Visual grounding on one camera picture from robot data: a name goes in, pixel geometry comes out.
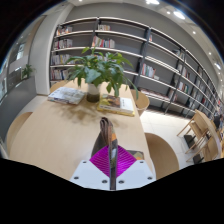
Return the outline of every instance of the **table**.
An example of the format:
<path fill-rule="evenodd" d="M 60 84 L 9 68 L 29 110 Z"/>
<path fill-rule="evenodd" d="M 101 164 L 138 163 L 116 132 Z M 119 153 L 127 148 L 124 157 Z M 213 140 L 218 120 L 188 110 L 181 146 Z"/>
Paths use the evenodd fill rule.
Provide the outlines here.
<path fill-rule="evenodd" d="M 82 80 L 81 90 L 88 85 Z M 101 93 L 107 93 L 106 83 Z M 78 89 L 77 81 L 65 87 Z M 135 116 L 99 112 L 96 103 L 83 99 L 78 105 L 47 101 L 42 103 L 27 119 L 18 132 L 10 152 L 10 159 L 37 166 L 69 180 L 81 160 L 89 160 L 95 140 L 100 132 L 101 117 L 113 123 L 118 144 L 126 150 L 144 152 L 145 161 L 153 172 L 143 127 L 130 92 L 122 85 L 120 96 L 131 98 Z"/>
<path fill-rule="evenodd" d="M 209 118 L 202 112 L 195 110 L 196 113 L 198 113 L 202 119 L 204 120 L 204 122 L 207 124 L 208 126 L 208 130 L 210 132 L 210 135 L 215 139 L 216 145 L 217 145 L 217 149 L 218 149 L 218 155 L 215 159 L 220 159 L 222 158 L 222 147 L 221 147 L 221 143 L 219 141 L 219 137 L 216 133 L 216 130 L 214 129 L 211 121 L 209 120 Z"/>

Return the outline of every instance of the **shelf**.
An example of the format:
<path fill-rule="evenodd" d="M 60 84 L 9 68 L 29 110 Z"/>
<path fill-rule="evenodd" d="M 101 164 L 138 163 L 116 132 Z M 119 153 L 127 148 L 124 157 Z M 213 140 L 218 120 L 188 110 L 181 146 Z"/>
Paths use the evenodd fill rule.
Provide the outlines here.
<path fill-rule="evenodd" d="M 198 87 L 193 83 L 191 82 L 191 80 L 189 80 L 188 78 L 186 78 L 185 76 L 181 75 L 181 78 L 186 80 L 188 83 L 190 83 L 192 86 L 194 86 L 196 89 L 198 89 Z"/>
<path fill-rule="evenodd" d="M 89 17 L 89 18 L 82 18 L 82 19 L 76 19 L 76 20 L 71 20 L 65 23 L 59 24 L 59 26 L 67 26 L 71 24 L 77 24 L 77 23 L 89 23 L 89 22 L 94 22 L 97 20 L 97 17 Z"/>
<path fill-rule="evenodd" d="M 54 50 L 54 51 L 51 51 L 51 52 L 54 53 L 54 52 L 58 52 L 58 51 L 60 52 L 60 51 L 82 50 L 84 48 L 85 47 L 70 47 L 70 48 Z M 115 53 L 118 52 L 118 53 L 130 55 L 130 56 L 133 56 L 133 57 L 137 57 L 137 58 L 143 58 L 143 56 L 140 55 L 140 54 L 134 54 L 134 53 L 131 53 L 131 52 L 128 52 L 128 51 L 121 51 L 121 50 L 117 50 L 117 49 L 114 49 L 114 48 L 95 47 L 95 49 L 100 50 L 100 51 L 110 51 L 110 52 L 115 52 Z"/>
<path fill-rule="evenodd" d="M 124 73 L 130 74 L 130 75 L 138 76 L 138 73 L 136 73 L 136 72 L 124 71 Z"/>
<path fill-rule="evenodd" d="M 73 67 L 74 65 L 50 65 L 51 68 L 60 68 L 60 67 Z"/>
<path fill-rule="evenodd" d="M 183 109 L 190 110 L 190 108 L 188 108 L 188 107 L 186 107 L 186 106 L 184 106 L 184 105 L 175 103 L 175 102 L 172 102 L 171 105 L 175 105 L 175 106 L 177 106 L 177 107 L 181 107 L 181 108 L 183 108 Z"/>
<path fill-rule="evenodd" d="M 213 106 L 213 107 L 215 107 L 214 105 L 213 105 L 213 103 L 209 100 L 209 98 L 204 94 L 204 92 L 202 92 L 200 89 L 199 89 L 199 91 L 205 96 L 205 98 L 207 98 L 207 100 L 211 103 L 211 105 Z"/>
<path fill-rule="evenodd" d="M 173 86 L 171 86 L 171 85 L 169 85 L 169 84 L 167 84 L 167 83 L 161 82 L 161 81 L 159 81 L 159 80 L 152 79 L 152 78 L 149 78 L 149 77 L 144 76 L 144 75 L 140 75 L 140 76 L 141 76 L 142 78 L 149 79 L 149 80 L 151 80 L 151 81 L 153 81 L 153 82 L 157 82 L 157 83 L 162 84 L 162 85 L 164 85 L 164 86 L 168 86 L 169 88 L 176 89 L 175 87 L 173 87 Z"/>
<path fill-rule="evenodd" d="M 60 82 L 60 81 L 64 81 L 64 80 L 63 79 L 50 80 L 50 82 Z"/>
<path fill-rule="evenodd" d="M 192 96 L 190 96 L 189 94 L 183 92 L 182 90 L 177 89 L 177 91 L 180 92 L 180 93 L 182 93 L 182 94 L 184 94 L 184 95 L 186 95 L 187 97 L 190 97 L 191 99 L 194 100 L 194 98 Z"/>
<path fill-rule="evenodd" d="M 202 103 L 200 103 L 198 100 L 196 100 L 195 98 L 193 98 L 191 95 L 189 95 L 189 94 L 187 94 L 187 93 L 185 93 L 185 92 L 183 92 L 182 90 L 179 90 L 179 89 L 177 89 L 177 91 L 180 92 L 180 93 L 182 93 L 182 94 L 184 94 L 184 95 L 186 95 L 186 96 L 188 96 L 188 97 L 190 97 L 193 101 L 199 103 L 199 104 L 200 104 L 201 106 L 203 106 L 206 110 L 210 111 L 207 107 L 205 107 L 205 105 L 203 105 Z"/>
<path fill-rule="evenodd" d="M 178 56 L 177 56 L 176 54 L 174 54 L 172 51 L 166 49 L 165 47 L 160 46 L 159 44 L 156 44 L 156 43 L 150 41 L 150 42 L 149 42 L 149 45 L 152 46 L 152 47 L 155 47 L 155 48 L 157 48 L 157 49 L 159 49 L 159 50 L 161 50 L 161 51 L 163 51 L 163 52 L 165 52 L 166 54 L 171 55 L 172 57 L 174 57 L 174 58 L 176 58 L 176 59 L 178 59 L 178 60 L 180 60 L 180 61 L 182 61 L 182 62 L 184 62 L 184 60 L 183 60 L 182 58 L 178 57 Z"/>
<path fill-rule="evenodd" d="M 51 68 L 72 68 L 74 67 L 75 65 L 51 65 L 50 67 Z M 136 72 L 130 72 L 130 71 L 125 71 L 124 70 L 124 73 L 127 73 L 127 74 L 131 74 L 131 75 L 135 75 L 135 76 L 138 76 L 138 73 Z"/>
<path fill-rule="evenodd" d="M 63 49 L 58 49 L 58 50 L 54 50 L 54 51 L 51 51 L 51 53 L 54 53 L 54 52 L 60 52 L 60 51 L 74 51 L 74 50 L 83 50 L 85 47 L 70 47 L 70 48 L 63 48 Z"/>
<path fill-rule="evenodd" d="M 114 48 L 96 47 L 95 49 L 96 50 L 101 50 L 101 51 L 111 51 L 111 52 L 115 52 L 115 53 L 118 52 L 118 53 L 121 53 L 121 54 L 126 54 L 126 55 L 130 55 L 130 56 L 137 57 L 137 58 L 143 58 L 143 56 L 140 55 L 140 54 L 134 54 L 134 53 L 131 53 L 131 52 L 128 52 L 128 51 L 121 51 L 121 50 L 117 50 L 117 49 L 114 49 Z"/>
<path fill-rule="evenodd" d="M 162 102 L 166 102 L 166 103 L 169 103 L 170 102 L 170 101 L 167 101 L 167 100 L 164 100 L 164 99 L 161 99 L 161 98 L 157 98 L 157 97 L 154 97 L 154 96 L 150 96 L 150 95 L 147 95 L 147 94 L 145 94 L 145 95 L 147 97 L 149 97 L 149 98 L 152 98 L 152 99 L 155 99 L 155 100 L 159 100 L 159 101 L 162 101 Z"/>
<path fill-rule="evenodd" d="M 186 53 L 202 68 L 202 69 L 204 69 L 203 68 L 203 66 L 201 65 L 201 63 L 194 57 L 194 55 L 193 54 L 191 54 L 191 52 L 190 51 L 188 51 L 188 50 L 186 50 Z"/>
<path fill-rule="evenodd" d="M 192 71 L 195 73 L 195 75 L 199 76 L 200 79 L 202 79 L 202 77 L 198 74 L 198 72 L 196 70 L 194 70 L 187 62 L 185 63 L 185 65 Z"/>
<path fill-rule="evenodd" d="M 108 35 L 120 36 L 123 38 L 132 39 L 132 40 L 136 40 L 136 41 L 140 41 L 140 42 L 147 41 L 147 39 L 145 39 L 145 38 L 137 37 L 137 36 L 126 34 L 126 33 L 115 32 L 115 31 L 96 30 L 95 32 L 98 34 L 108 34 Z"/>
<path fill-rule="evenodd" d="M 163 55 L 165 55 L 166 57 L 172 57 L 174 59 L 177 59 L 180 61 L 181 64 L 184 64 L 185 63 L 185 67 L 187 69 L 189 69 L 189 72 L 191 73 L 195 73 L 196 76 L 199 76 L 201 84 L 204 85 L 205 89 L 208 89 L 206 91 L 207 94 L 210 94 L 211 93 L 211 96 L 209 98 L 211 98 L 211 100 L 205 95 L 204 92 L 202 92 L 199 87 L 197 87 L 191 80 L 187 79 L 187 77 L 184 77 L 182 76 L 182 74 L 180 74 L 180 72 L 173 66 L 167 64 L 167 63 L 164 63 L 160 60 L 157 60 L 153 57 L 149 57 L 149 56 L 146 56 L 145 57 L 145 60 L 148 61 L 148 62 L 151 62 L 153 64 L 156 64 L 156 65 L 159 65 L 163 68 L 165 68 L 166 70 L 164 71 L 166 75 L 169 75 L 168 72 L 172 72 L 178 76 L 181 76 L 181 81 L 186 81 L 186 83 L 189 83 L 189 85 L 192 85 L 193 88 L 196 88 L 198 89 L 198 93 L 200 92 L 200 94 L 203 95 L 203 97 L 208 101 L 208 106 L 209 108 L 213 111 L 215 109 L 215 106 L 213 105 L 212 101 L 214 101 L 214 104 L 216 105 L 216 103 L 218 103 L 218 101 L 216 100 L 216 97 L 215 95 L 217 95 L 217 90 L 215 88 L 215 85 L 214 83 L 212 82 L 210 76 L 208 75 L 208 73 L 205 71 L 205 69 L 203 68 L 202 64 L 194 57 L 193 54 L 191 54 L 191 52 L 189 52 L 183 45 L 181 45 L 179 42 L 177 42 L 175 39 L 173 39 L 172 37 L 166 35 L 165 33 L 153 28 L 153 27 L 149 27 L 148 25 L 145 25 L 145 24 L 142 24 L 142 23 L 139 23 L 139 22 L 135 22 L 135 21 L 131 21 L 131 20 L 126 20 L 126 19 L 121 19 L 121 18 L 115 18 L 115 17 L 89 17 L 89 18 L 82 18 L 82 19 L 76 19 L 76 20 L 71 20 L 71 21 L 68 21 L 68 22 L 65 22 L 65 23 L 62 23 L 62 24 L 59 24 L 59 26 L 61 27 L 64 27 L 64 26 L 67 26 L 67 25 L 75 25 L 75 24 L 82 24 L 82 23 L 91 23 L 91 24 L 97 24 L 97 22 L 99 22 L 100 24 L 114 24 L 114 26 L 116 26 L 116 24 L 123 24 L 124 26 L 130 26 L 130 28 L 132 27 L 133 30 L 134 29 L 141 29 L 141 31 L 149 31 L 151 30 L 151 34 L 152 35 L 155 35 L 155 36 L 158 36 L 161 38 L 161 40 L 166 40 L 167 43 L 170 44 L 170 46 L 174 45 L 176 48 L 180 48 L 180 50 L 182 52 L 186 51 L 186 56 L 192 60 L 192 63 L 194 61 L 194 64 L 195 65 L 198 65 L 200 66 L 202 69 L 203 69 L 203 76 L 205 78 L 205 80 L 207 80 L 207 77 L 206 75 L 208 76 L 208 80 L 212 83 L 212 87 L 210 88 L 209 85 L 207 84 L 207 82 L 198 74 L 198 72 L 188 63 L 185 63 L 185 61 L 180 58 L 178 55 L 176 55 L 175 53 L 172 52 L 172 50 L 168 50 L 167 48 L 163 47 L 163 45 L 160 45 L 160 44 L 157 44 L 155 42 L 152 42 L 150 41 L 148 43 L 147 39 L 145 38 L 145 36 L 135 36 L 135 35 L 132 35 L 132 34 L 127 34 L 127 33 L 123 33 L 125 31 L 121 30 L 121 32 L 116 32 L 116 31 L 107 31 L 107 30 L 95 30 L 95 28 L 93 28 L 93 30 L 85 30 L 85 31 L 74 31 L 74 32 L 71 32 L 71 33 L 67 33 L 67 34 L 62 34 L 62 35 L 59 35 L 59 36 L 55 36 L 53 40 L 60 40 L 59 38 L 69 38 L 69 37 L 72 37 L 72 36 L 80 36 L 80 35 L 93 35 L 93 34 L 96 34 L 98 36 L 101 36 L 101 35 L 108 35 L 109 37 L 110 36 L 117 36 L 119 38 L 125 38 L 127 40 L 133 40 L 133 41 L 138 41 L 140 43 L 148 43 L 148 46 L 150 47 L 153 47 L 155 49 L 157 49 L 158 51 L 161 51 Z M 82 51 L 85 47 L 70 47 L 70 48 L 64 48 L 64 49 L 58 49 L 58 50 L 53 50 L 52 51 L 52 55 L 54 54 L 60 54 L 60 52 L 62 52 L 61 54 L 68 54 L 70 52 L 66 52 L 66 51 L 71 51 L 71 54 L 77 54 L 77 53 L 80 53 L 80 51 Z M 141 59 L 143 58 L 143 55 L 141 54 L 136 54 L 136 53 L 131 53 L 129 51 L 123 51 L 123 50 L 118 50 L 118 49 L 114 49 L 114 48 L 103 48 L 103 47 L 95 47 L 96 51 L 99 51 L 99 52 L 111 52 L 111 53 L 121 53 L 121 54 L 124 54 L 124 55 L 129 55 L 129 56 L 132 56 L 132 57 L 135 57 L 137 59 Z M 74 67 L 75 65 L 71 65 L 71 64 L 66 64 L 66 65 L 50 65 L 50 68 L 51 69 L 63 69 L 63 68 L 71 68 L 71 67 Z M 124 73 L 127 75 L 129 74 L 129 76 L 139 76 L 139 71 L 138 70 L 132 70 L 132 71 L 124 71 Z M 193 100 L 195 103 L 198 103 L 200 106 L 202 106 L 203 109 L 205 109 L 206 113 L 207 111 L 210 112 L 211 114 L 213 114 L 210 109 L 206 108 L 202 103 L 200 103 L 198 100 L 196 100 L 195 98 L 193 98 L 191 95 L 181 91 L 181 90 L 178 90 L 176 89 L 174 86 L 170 85 L 170 83 L 166 83 L 167 82 L 167 79 L 165 80 L 156 80 L 156 79 L 153 79 L 153 78 L 149 78 L 147 76 L 143 76 L 143 75 L 140 75 L 141 79 L 144 78 L 145 80 L 143 80 L 144 82 L 146 81 L 146 79 L 150 80 L 152 82 L 153 85 L 155 85 L 155 83 L 158 83 L 160 85 L 163 85 L 167 88 L 171 88 L 173 90 L 177 90 L 178 92 L 181 92 L 182 94 L 186 95 L 188 97 L 188 99 L 191 99 L 191 101 Z M 157 98 L 156 96 L 150 96 L 150 95 L 147 95 L 149 98 L 152 98 L 152 99 L 155 99 L 155 100 L 159 100 L 159 101 L 163 101 L 163 102 L 166 102 L 168 104 L 171 104 L 171 105 L 174 105 L 174 106 L 177 106 L 177 107 L 181 107 L 183 109 L 186 109 L 186 110 L 190 110 L 190 108 L 186 107 L 185 105 L 181 104 L 181 101 L 180 103 L 179 102 L 170 102 L 170 100 L 164 100 L 164 99 L 161 99 L 161 98 Z"/>
<path fill-rule="evenodd" d="M 153 63 L 155 63 L 155 64 L 157 64 L 157 65 L 160 65 L 160 66 L 162 66 L 162 67 L 164 67 L 164 68 L 170 70 L 171 72 L 174 72 L 174 73 L 176 73 L 177 75 L 180 75 L 180 73 L 179 73 L 178 70 L 176 70 L 175 68 L 171 67 L 170 65 L 168 65 L 168 64 L 166 64 L 166 63 L 163 63 L 163 62 L 161 62 L 161 61 L 159 61 L 159 60 L 157 60 L 157 59 L 154 59 L 154 58 L 152 58 L 152 57 L 147 56 L 147 57 L 145 58 L 145 60 L 150 61 L 150 62 L 153 62 Z"/>
<path fill-rule="evenodd" d="M 165 33 L 161 32 L 153 27 L 151 27 L 151 32 L 163 37 L 164 39 L 168 40 L 169 42 L 171 42 L 174 45 L 177 45 L 178 47 L 182 48 L 183 50 L 186 50 L 186 48 L 183 45 L 181 45 L 180 43 L 178 43 L 172 37 L 166 35 Z"/>
<path fill-rule="evenodd" d="M 214 83 L 213 83 L 211 77 L 209 76 L 208 72 L 207 72 L 205 69 L 204 69 L 204 72 L 205 72 L 206 75 L 208 76 L 209 80 L 211 81 L 211 83 L 212 83 L 212 85 L 213 85 L 213 87 L 214 87 L 214 89 L 215 89 L 215 91 L 216 91 L 216 93 L 217 93 L 218 91 L 217 91 L 217 89 L 215 88 L 215 85 L 214 85 Z"/>
<path fill-rule="evenodd" d="M 141 29 L 149 28 L 149 26 L 142 23 L 138 23 L 138 22 L 134 22 L 131 20 L 126 20 L 126 19 L 115 18 L 115 17 L 99 17 L 99 19 L 101 21 L 106 21 L 106 22 L 122 23 L 122 24 L 130 25 L 130 26 L 135 26 Z"/>
<path fill-rule="evenodd" d="M 56 39 L 56 38 L 68 37 L 68 36 L 89 35 L 92 33 L 93 33 L 93 30 L 77 31 L 77 32 L 71 32 L 71 33 L 55 36 L 54 38 Z"/>

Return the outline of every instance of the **ceiling light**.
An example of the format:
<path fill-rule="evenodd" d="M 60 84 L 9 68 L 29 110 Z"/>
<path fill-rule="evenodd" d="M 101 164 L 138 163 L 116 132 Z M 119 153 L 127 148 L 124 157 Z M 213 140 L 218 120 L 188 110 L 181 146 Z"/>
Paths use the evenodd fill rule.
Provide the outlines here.
<path fill-rule="evenodd" d="M 219 70 L 221 70 L 221 67 L 220 67 L 219 64 L 215 63 L 215 65 L 216 65 L 216 67 L 217 67 Z"/>
<path fill-rule="evenodd" d="M 157 1 L 157 0 L 146 0 L 146 3 L 147 4 L 154 4 L 154 5 L 159 5 L 159 1 Z"/>
<path fill-rule="evenodd" d="M 185 17 L 183 16 L 182 13 L 177 12 L 177 11 L 175 11 L 175 12 L 173 12 L 173 13 L 174 13 L 174 15 L 177 16 L 178 18 L 180 18 L 180 19 L 185 19 Z"/>

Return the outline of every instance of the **metal rod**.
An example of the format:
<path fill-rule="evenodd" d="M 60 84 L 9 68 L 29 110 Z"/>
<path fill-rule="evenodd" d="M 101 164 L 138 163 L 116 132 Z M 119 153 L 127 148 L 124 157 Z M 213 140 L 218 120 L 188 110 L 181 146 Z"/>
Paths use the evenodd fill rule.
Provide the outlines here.
<path fill-rule="evenodd" d="M 150 34 L 151 34 L 151 29 L 147 28 L 146 29 L 146 40 L 147 41 L 142 44 L 142 50 L 141 50 L 142 58 L 140 59 L 140 62 L 139 62 L 138 76 L 136 76 L 135 80 L 134 80 L 134 84 L 136 87 L 138 87 L 140 76 L 142 74 L 142 68 L 143 68 L 143 65 L 145 62 L 145 57 L 146 57 L 146 52 L 147 52 L 147 48 L 148 48 Z"/>
<path fill-rule="evenodd" d="M 181 76 L 182 76 L 182 73 L 183 73 L 183 70 L 184 70 L 185 63 L 186 63 L 186 50 L 184 50 L 184 63 L 182 64 L 182 69 L 181 69 L 181 73 L 180 73 L 180 76 L 179 76 L 179 79 L 178 79 L 178 82 L 177 82 L 177 85 L 176 85 L 176 89 L 174 90 L 173 95 L 172 95 L 172 97 L 170 99 L 170 102 L 169 102 L 169 104 L 168 104 L 168 106 L 167 106 L 167 108 L 165 110 L 165 114 L 169 110 L 169 107 L 170 107 L 171 103 L 173 102 L 174 96 L 175 96 L 175 94 L 177 92 L 177 88 L 178 88 L 178 86 L 180 84 L 180 79 L 181 79 Z"/>

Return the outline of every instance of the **book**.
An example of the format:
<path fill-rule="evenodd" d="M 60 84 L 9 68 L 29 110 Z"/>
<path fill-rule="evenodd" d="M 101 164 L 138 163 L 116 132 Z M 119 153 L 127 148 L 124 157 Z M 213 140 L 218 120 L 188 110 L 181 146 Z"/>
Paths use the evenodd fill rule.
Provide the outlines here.
<path fill-rule="evenodd" d="M 64 104 L 79 104 L 85 92 L 73 88 L 60 87 L 48 96 L 49 101 Z"/>
<path fill-rule="evenodd" d="M 201 82 L 200 82 L 200 80 L 198 79 L 198 80 L 196 81 L 196 86 L 199 87 L 200 83 L 201 83 Z"/>
<path fill-rule="evenodd" d="M 70 39 L 64 39 L 64 48 L 72 47 L 72 40 Z"/>
<path fill-rule="evenodd" d="M 154 79 L 159 80 L 159 76 L 156 76 L 156 75 L 155 75 L 155 76 L 154 76 Z"/>
<path fill-rule="evenodd" d="M 108 25 L 98 25 L 98 30 L 106 30 L 106 31 L 110 31 L 110 26 Z"/>
<path fill-rule="evenodd" d="M 128 114 L 133 114 L 134 112 L 134 107 L 130 98 L 115 97 L 108 94 L 101 95 L 99 108 Z"/>
<path fill-rule="evenodd" d="M 178 87 L 178 89 L 179 89 L 179 90 L 183 90 L 183 86 L 184 86 L 184 84 L 183 84 L 182 82 L 180 82 L 180 83 L 179 83 L 179 87 Z"/>
<path fill-rule="evenodd" d="M 64 40 L 59 41 L 59 49 L 63 49 L 64 47 Z"/>
<path fill-rule="evenodd" d="M 108 113 L 113 113 L 113 114 L 120 114 L 120 115 L 130 116 L 130 117 L 134 117 L 135 116 L 135 112 L 134 111 L 133 111 L 132 114 L 121 112 L 121 111 L 113 111 L 113 110 L 103 109 L 103 108 L 99 107 L 99 104 L 97 106 L 97 110 L 98 111 L 102 111 L 102 112 L 108 112 Z"/>
<path fill-rule="evenodd" d="M 177 66 L 177 70 L 179 71 L 179 72 L 181 72 L 181 70 L 182 70 L 182 65 L 181 64 L 179 64 L 178 66 Z"/>
<path fill-rule="evenodd" d="M 198 74 L 202 77 L 202 70 L 200 67 L 198 67 Z"/>
<path fill-rule="evenodd" d="M 71 32 L 72 32 L 72 27 L 71 26 L 66 26 L 65 33 L 71 33 Z"/>
<path fill-rule="evenodd" d="M 157 98 L 160 98 L 160 99 L 163 99 L 163 100 L 167 100 L 167 101 L 170 100 L 166 95 L 163 95 L 161 93 L 154 92 L 152 90 L 147 90 L 147 89 L 144 89 L 144 88 L 140 88 L 140 91 L 142 93 L 144 93 L 145 95 L 148 95 L 148 96 L 157 97 Z"/>
<path fill-rule="evenodd" d="M 112 39 L 103 40 L 99 37 L 95 36 L 93 38 L 92 47 L 107 47 L 107 48 L 115 48 L 115 42 Z"/>

